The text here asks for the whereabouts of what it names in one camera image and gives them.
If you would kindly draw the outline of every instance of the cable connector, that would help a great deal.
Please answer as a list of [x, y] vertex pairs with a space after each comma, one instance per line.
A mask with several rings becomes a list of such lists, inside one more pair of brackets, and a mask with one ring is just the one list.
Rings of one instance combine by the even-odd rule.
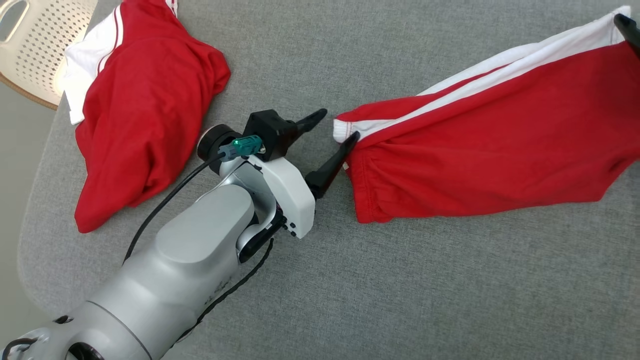
[[218, 154], [224, 154], [221, 161], [231, 161], [238, 156], [249, 156], [259, 153], [262, 150], [262, 139], [257, 135], [246, 138], [235, 139], [227, 145], [222, 145], [218, 149]]

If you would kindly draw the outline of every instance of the white stripe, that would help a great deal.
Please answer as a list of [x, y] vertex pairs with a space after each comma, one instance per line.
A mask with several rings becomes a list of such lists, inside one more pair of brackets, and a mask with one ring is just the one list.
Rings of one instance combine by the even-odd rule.
[[118, 7], [115, 9], [115, 20], [118, 24], [118, 27], [116, 29], [117, 38], [115, 39], [115, 46], [112, 45], [112, 50], [104, 57], [104, 59], [100, 61], [100, 69], [98, 69], [98, 72], [104, 70], [104, 66], [105, 64], [107, 64], [107, 60], [109, 60], [109, 57], [111, 57], [113, 51], [115, 51], [118, 46], [122, 45], [122, 39], [124, 37], [124, 24], [122, 22], [122, 13], [120, 13], [120, 5], [118, 5]]
[[164, 3], [169, 6], [171, 12], [177, 17], [178, 16], [178, 0], [164, 0]]
[[98, 76], [100, 68], [116, 46], [122, 44], [122, 16], [120, 6], [87, 32], [79, 43], [65, 49], [67, 70], [60, 86], [67, 95], [71, 124], [84, 120], [83, 106], [86, 92]]
[[480, 79], [441, 97], [398, 119], [364, 120], [359, 122], [344, 122], [339, 119], [333, 121], [333, 137], [337, 142], [343, 142], [355, 131], [360, 132], [363, 139], [377, 131], [412, 119], [431, 110], [440, 108], [454, 101], [478, 94], [488, 88], [507, 80], [517, 78], [526, 72], [544, 64], [552, 63], [575, 54], [598, 49], [624, 41], [622, 34], [613, 24], [613, 17], [621, 13], [631, 15], [629, 6], [622, 6], [606, 16], [589, 24], [573, 28], [558, 35], [554, 35], [542, 42], [514, 47], [495, 55], [473, 67], [464, 70], [451, 78], [421, 92], [419, 95], [433, 94], [444, 90], [462, 80], [472, 78], [485, 72], [505, 66]]

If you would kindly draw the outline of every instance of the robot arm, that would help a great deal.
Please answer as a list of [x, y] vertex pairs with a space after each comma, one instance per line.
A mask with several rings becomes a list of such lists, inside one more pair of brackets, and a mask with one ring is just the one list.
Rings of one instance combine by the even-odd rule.
[[298, 123], [273, 110], [251, 115], [244, 134], [227, 126], [206, 132], [203, 160], [256, 135], [256, 154], [213, 163], [223, 180], [164, 225], [97, 293], [69, 314], [27, 333], [32, 344], [8, 347], [8, 359], [156, 360], [197, 324], [237, 272], [280, 228], [306, 235], [322, 197], [358, 135], [305, 180], [284, 156], [326, 114]]

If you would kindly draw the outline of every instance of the red fabric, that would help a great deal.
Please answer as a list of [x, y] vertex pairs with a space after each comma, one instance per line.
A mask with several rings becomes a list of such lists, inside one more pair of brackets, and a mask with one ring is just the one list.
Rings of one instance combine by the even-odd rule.
[[81, 233], [174, 182], [230, 76], [222, 53], [191, 37], [164, 0], [125, 0], [120, 11], [122, 45], [89, 88], [76, 129], [87, 169]]
[[[368, 104], [338, 119], [396, 118], [390, 107], [415, 110], [450, 91]], [[358, 220], [598, 201], [640, 158], [639, 94], [640, 60], [623, 42], [382, 129], [348, 159]]]

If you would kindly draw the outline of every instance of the gray fabric surface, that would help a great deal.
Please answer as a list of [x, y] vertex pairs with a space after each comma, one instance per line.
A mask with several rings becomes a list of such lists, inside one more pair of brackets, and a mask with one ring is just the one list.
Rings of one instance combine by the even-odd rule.
[[[242, 130], [253, 111], [274, 108], [298, 119], [326, 107], [331, 118], [417, 94], [499, 51], [599, 18], [620, 1], [180, 0], [179, 17], [232, 69], [203, 127]], [[637, 15], [640, 3], [633, 3]], [[100, 0], [93, 23], [115, 5]], [[327, 120], [288, 159], [303, 174], [315, 169], [337, 148], [331, 133]], [[186, 171], [199, 163], [193, 157]], [[73, 213], [84, 177], [63, 101], [19, 250], [26, 290], [52, 317], [118, 270], [161, 200], [81, 235]], [[212, 172], [198, 176], [141, 243], [217, 181]], [[637, 359], [639, 214], [639, 164], [597, 203], [368, 225], [356, 222], [341, 174], [318, 202], [312, 232], [302, 241], [277, 236], [264, 267], [209, 315], [183, 356]]]

